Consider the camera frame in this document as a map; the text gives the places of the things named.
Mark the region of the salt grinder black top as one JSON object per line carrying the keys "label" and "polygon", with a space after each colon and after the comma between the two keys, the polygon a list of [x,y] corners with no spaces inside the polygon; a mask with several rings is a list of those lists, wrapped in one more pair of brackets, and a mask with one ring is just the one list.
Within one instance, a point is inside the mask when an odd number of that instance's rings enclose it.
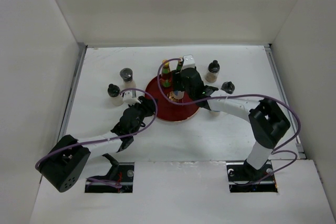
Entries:
{"label": "salt grinder black top", "polygon": [[120,88],[115,84],[109,84],[107,89],[108,95],[114,106],[123,105],[123,96],[120,93]]}

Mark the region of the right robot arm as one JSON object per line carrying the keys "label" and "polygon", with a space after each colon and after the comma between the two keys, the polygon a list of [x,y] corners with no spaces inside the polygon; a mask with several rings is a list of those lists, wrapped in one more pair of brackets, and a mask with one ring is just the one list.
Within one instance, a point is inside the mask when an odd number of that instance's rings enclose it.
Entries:
{"label": "right robot arm", "polygon": [[174,91],[184,91],[199,108],[225,112],[250,124],[255,143],[244,161],[242,174],[250,181],[258,180],[269,155],[290,128],[277,102],[271,98],[226,98],[224,91],[205,85],[195,68],[173,71],[172,83]]}

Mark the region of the silver-lid blue-label spice jar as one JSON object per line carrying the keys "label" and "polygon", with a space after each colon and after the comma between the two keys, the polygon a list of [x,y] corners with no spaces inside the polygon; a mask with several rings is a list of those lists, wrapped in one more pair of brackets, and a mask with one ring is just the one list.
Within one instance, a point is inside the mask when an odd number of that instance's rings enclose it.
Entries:
{"label": "silver-lid blue-label spice jar", "polygon": [[219,116],[219,115],[220,115],[220,111],[210,110],[209,113],[210,113],[212,116]]}

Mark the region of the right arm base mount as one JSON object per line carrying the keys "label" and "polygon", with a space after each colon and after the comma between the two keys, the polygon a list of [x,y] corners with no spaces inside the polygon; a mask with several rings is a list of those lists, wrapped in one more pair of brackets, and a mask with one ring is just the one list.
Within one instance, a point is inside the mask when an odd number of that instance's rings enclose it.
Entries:
{"label": "right arm base mount", "polygon": [[277,184],[271,162],[255,170],[244,162],[226,164],[231,193],[277,193]]}

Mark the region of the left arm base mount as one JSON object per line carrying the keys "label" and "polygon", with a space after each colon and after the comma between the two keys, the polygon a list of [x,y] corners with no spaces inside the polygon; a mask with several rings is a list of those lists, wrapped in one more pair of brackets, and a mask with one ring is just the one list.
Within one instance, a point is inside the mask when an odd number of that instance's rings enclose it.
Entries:
{"label": "left arm base mount", "polygon": [[103,154],[111,164],[105,175],[86,179],[85,193],[132,193],[135,163],[120,163],[110,154]]}

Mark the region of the pepper grinder black knob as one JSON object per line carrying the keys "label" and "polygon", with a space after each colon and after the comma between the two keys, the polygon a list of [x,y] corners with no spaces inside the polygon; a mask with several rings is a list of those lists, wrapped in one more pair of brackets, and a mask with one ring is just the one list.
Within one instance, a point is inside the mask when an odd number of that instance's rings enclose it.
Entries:
{"label": "pepper grinder black knob", "polygon": [[233,94],[235,91],[235,85],[231,81],[224,82],[221,86],[221,90],[228,94]]}

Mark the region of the brown spice grinder black top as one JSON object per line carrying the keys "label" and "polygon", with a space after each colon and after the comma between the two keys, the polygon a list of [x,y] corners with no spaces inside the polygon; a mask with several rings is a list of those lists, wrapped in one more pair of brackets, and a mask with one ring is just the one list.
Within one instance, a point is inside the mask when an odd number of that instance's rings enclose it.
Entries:
{"label": "brown spice grinder black top", "polygon": [[220,65],[217,60],[213,60],[207,68],[205,80],[209,83],[214,83],[217,80],[220,71]]}

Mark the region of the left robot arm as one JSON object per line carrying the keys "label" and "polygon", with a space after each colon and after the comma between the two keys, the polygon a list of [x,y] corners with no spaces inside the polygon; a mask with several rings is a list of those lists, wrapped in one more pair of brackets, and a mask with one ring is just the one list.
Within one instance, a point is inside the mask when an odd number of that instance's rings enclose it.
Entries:
{"label": "left robot arm", "polygon": [[70,134],[65,135],[37,162],[35,168],[63,193],[80,179],[88,160],[105,156],[110,163],[101,166],[100,176],[89,178],[88,181],[120,188],[118,182],[113,182],[118,175],[119,163],[110,154],[126,150],[134,142],[134,136],[150,126],[144,123],[144,119],[157,116],[157,107],[157,99],[140,96],[133,104],[128,105],[111,131],[81,140]]}

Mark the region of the sauce bottle yellow cap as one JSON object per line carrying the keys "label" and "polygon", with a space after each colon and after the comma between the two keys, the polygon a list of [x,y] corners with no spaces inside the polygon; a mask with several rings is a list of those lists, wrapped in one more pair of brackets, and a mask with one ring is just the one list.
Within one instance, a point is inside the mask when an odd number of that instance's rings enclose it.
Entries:
{"label": "sauce bottle yellow cap", "polygon": [[171,69],[170,69],[170,63],[167,60],[163,60],[162,61],[163,66],[162,66],[162,70],[161,70],[161,86],[163,88],[169,88],[172,84],[171,84]]}
{"label": "sauce bottle yellow cap", "polygon": [[180,57],[177,61],[176,72],[180,72],[183,67],[183,58]]}

